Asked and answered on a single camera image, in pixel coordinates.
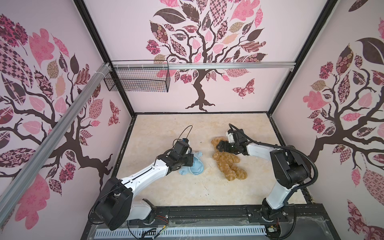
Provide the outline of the brown plush teddy bear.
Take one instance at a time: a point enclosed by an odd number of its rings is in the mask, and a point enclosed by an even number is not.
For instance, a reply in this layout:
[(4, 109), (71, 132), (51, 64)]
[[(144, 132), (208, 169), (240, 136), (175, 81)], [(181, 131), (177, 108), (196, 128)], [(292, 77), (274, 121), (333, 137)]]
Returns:
[(245, 180), (248, 177), (247, 172), (237, 166), (241, 161), (240, 158), (234, 154), (217, 150), (216, 147), (219, 145), (220, 141), (225, 140), (224, 137), (215, 137), (211, 140), (211, 144), (215, 150), (212, 158), (216, 161), (219, 170), (224, 174), (228, 181), (234, 181), (235, 179)]

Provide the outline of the light blue fleece hoodie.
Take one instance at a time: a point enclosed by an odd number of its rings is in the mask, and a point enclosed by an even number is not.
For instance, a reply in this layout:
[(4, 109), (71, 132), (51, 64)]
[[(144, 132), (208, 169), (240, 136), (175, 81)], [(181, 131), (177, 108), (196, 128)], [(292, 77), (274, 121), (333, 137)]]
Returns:
[(182, 176), (187, 174), (198, 176), (202, 174), (205, 169), (204, 164), (201, 161), (202, 155), (202, 152), (193, 152), (193, 165), (191, 167), (181, 167), (179, 169), (179, 174)]

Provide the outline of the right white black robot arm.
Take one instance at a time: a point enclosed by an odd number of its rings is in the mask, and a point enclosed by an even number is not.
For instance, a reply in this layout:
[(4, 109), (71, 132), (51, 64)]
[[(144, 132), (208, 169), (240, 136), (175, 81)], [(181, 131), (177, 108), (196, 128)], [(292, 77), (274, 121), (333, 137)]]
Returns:
[(230, 127), (226, 137), (213, 144), (217, 151), (259, 157), (272, 163), (276, 183), (263, 201), (267, 210), (282, 209), (293, 193), (317, 179), (314, 162), (295, 147), (258, 142), (249, 138), (242, 129)]

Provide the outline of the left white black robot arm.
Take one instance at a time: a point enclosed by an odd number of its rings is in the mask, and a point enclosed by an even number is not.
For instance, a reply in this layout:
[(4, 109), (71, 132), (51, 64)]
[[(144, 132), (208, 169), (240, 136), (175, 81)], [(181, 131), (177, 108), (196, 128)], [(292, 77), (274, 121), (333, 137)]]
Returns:
[(157, 156), (151, 165), (141, 171), (122, 179), (111, 177), (91, 207), (88, 221), (93, 225), (104, 224), (111, 231), (126, 221), (140, 220), (151, 224), (155, 220), (157, 207), (147, 199), (136, 200), (135, 197), (150, 184), (181, 167), (191, 167), (193, 162), (189, 140), (178, 139), (171, 149)]

